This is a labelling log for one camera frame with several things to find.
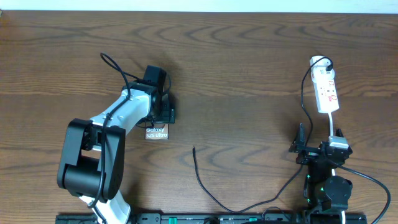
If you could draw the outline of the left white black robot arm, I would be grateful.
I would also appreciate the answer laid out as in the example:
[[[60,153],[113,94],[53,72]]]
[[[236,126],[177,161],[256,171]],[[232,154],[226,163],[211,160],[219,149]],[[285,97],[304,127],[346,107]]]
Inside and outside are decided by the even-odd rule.
[[[105,111],[67,127],[57,174],[61,189],[84,201],[97,223],[127,223],[130,205],[119,190],[124,172],[125,138],[137,124],[170,124],[175,109],[160,85],[131,82]]]

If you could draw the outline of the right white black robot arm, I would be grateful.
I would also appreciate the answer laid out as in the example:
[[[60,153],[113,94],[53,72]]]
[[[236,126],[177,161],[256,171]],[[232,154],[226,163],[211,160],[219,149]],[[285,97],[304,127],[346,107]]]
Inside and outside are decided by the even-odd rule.
[[[299,125],[289,152],[297,154],[296,163],[307,166],[304,195],[308,209],[304,217],[309,220],[316,215],[340,215],[348,209],[348,200],[352,193],[352,182],[335,174],[353,153],[340,129],[318,147],[305,145],[305,130]]]

